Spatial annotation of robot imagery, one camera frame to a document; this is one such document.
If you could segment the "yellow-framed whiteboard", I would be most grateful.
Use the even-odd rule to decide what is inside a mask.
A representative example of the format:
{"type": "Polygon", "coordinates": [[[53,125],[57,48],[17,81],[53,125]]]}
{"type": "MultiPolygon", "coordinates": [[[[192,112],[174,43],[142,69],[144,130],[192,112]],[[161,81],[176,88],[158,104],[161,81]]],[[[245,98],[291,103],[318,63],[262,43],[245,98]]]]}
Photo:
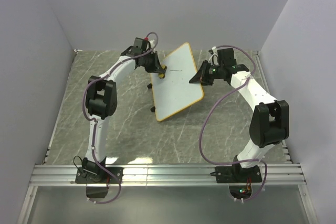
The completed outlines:
{"type": "Polygon", "coordinates": [[[201,101],[204,91],[199,83],[189,83],[197,73],[192,49],[185,42],[168,56],[162,64],[167,67],[164,78],[150,74],[155,117],[162,122],[201,101]]]}

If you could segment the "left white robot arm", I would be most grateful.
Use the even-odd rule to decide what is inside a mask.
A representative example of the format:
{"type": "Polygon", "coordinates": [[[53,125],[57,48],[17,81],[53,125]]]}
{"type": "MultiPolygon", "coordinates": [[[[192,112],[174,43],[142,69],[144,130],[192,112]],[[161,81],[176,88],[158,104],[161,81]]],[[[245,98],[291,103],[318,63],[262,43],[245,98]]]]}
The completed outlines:
{"type": "Polygon", "coordinates": [[[104,181],[107,176],[105,145],[109,118],[116,111],[118,104],[117,83],[137,67],[144,67],[148,73],[165,76],[166,67],[160,64],[157,51],[151,46],[151,42],[147,41],[143,46],[128,47],[105,73],[89,78],[84,92],[82,111],[90,122],[90,133],[82,169],[94,183],[104,181]]]}

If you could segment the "yellow bone-shaped eraser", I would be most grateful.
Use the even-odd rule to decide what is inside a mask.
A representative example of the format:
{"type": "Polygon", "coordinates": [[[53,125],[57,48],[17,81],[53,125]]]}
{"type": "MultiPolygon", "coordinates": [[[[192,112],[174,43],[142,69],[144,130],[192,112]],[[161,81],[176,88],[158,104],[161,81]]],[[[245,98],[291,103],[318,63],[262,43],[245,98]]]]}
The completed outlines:
{"type": "Polygon", "coordinates": [[[166,65],[161,65],[160,67],[159,67],[159,70],[158,70],[158,77],[160,78],[160,79],[163,79],[163,78],[165,78],[165,73],[166,73],[166,70],[167,70],[167,66],[166,65]]]}

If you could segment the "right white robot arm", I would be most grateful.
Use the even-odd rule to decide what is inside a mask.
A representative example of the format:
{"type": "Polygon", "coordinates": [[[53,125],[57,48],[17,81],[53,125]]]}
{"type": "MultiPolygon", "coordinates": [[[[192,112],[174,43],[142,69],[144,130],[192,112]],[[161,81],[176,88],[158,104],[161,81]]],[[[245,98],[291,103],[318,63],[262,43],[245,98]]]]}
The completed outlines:
{"type": "Polygon", "coordinates": [[[288,138],[289,104],[270,95],[243,64],[214,66],[205,60],[189,83],[211,86],[214,80],[226,81],[233,88],[229,94],[239,92],[253,111],[250,139],[230,163],[233,179],[243,182],[269,150],[288,138]]]}

